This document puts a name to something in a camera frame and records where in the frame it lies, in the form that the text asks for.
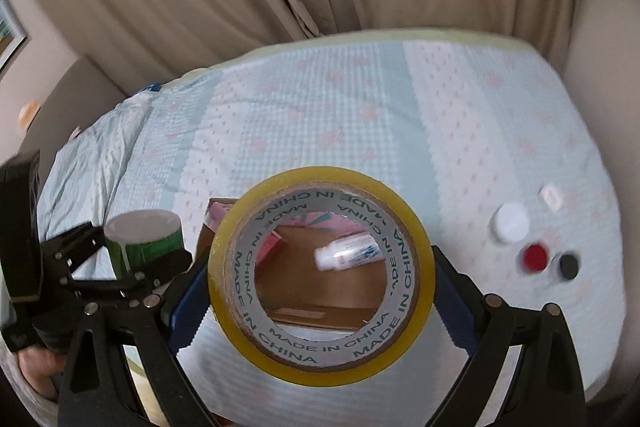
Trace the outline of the person's left hand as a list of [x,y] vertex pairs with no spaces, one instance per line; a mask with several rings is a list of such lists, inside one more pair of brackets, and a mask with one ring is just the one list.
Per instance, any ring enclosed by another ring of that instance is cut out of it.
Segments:
[[64,372],[66,356],[32,346],[17,353],[17,362],[27,384],[44,399],[54,401],[58,391],[52,376]]

